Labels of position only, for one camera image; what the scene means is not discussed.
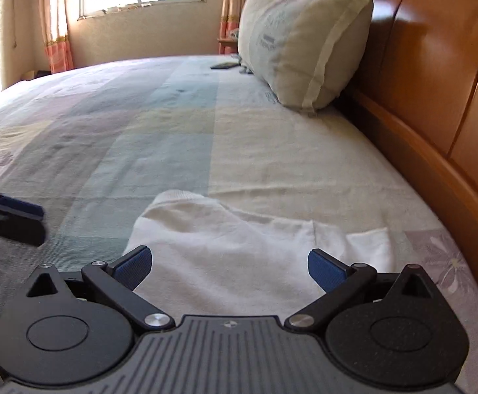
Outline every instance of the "beige pillow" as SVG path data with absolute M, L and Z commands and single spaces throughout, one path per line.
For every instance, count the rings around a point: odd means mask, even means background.
M 239 54 L 284 106 L 327 106 L 358 69 L 372 0 L 246 0 Z

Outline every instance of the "headboard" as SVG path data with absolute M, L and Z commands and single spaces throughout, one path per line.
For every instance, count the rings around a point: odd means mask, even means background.
M 431 206 L 478 283 L 478 0 L 375 0 L 338 104 Z

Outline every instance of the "bed sheet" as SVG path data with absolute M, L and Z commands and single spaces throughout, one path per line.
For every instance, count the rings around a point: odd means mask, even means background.
M 478 393 L 478 287 L 440 221 L 335 108 L 292 112 L 255 77 L 209 69 L 227 57 L 114 62 L 0 95 L 0 192 L 44 206 L 50 231 L 37 249 L 0 239 L 0 313 L 35 265 L 114 260 L 157 194 L 189 190 L 345 232 L 388 227 L 396 269 L 422 264 L 465 326 L 458 382 Z

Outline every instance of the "headboard panel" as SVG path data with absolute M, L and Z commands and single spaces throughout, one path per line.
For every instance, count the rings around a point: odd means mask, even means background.
M 375 0 L 339 104 L 439 216 L 478 283 L 478 0 Z

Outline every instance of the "folded white garment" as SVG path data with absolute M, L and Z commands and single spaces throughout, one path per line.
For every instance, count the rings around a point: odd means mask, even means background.
M 324 292 L 308 275 L 318 247 L 346 264 L 395 268 L 387 229 L 344 234 L 337 226 L 230 208 L 190 192 L 159 194 L 133 227 L 125 252 L 153 253 L 151 274 L 135 290 L 175 318 L 278 315 L 284 321 Z

